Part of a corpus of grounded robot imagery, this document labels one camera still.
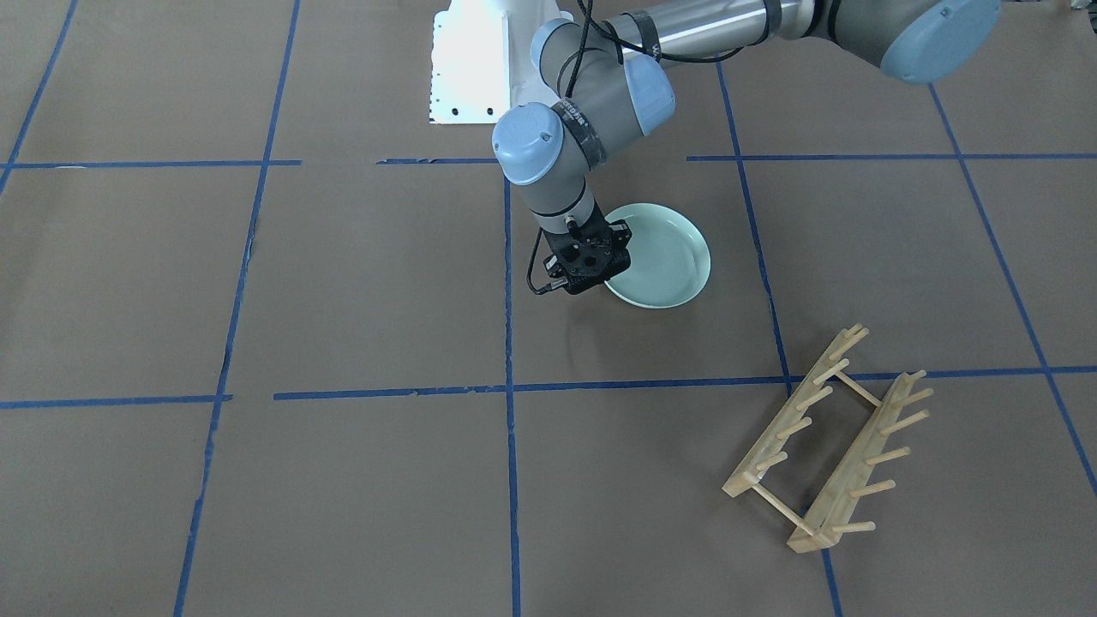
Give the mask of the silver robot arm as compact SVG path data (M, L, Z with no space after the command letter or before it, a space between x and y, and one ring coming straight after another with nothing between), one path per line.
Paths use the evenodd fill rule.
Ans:
M670 1L600 27L555 19L530 46L555 96L499 117L491 145L546 236L600 223L587 175L674 115L670 67L768 40L818 38L897 81L937 81L969 60L998 23L998 1Z

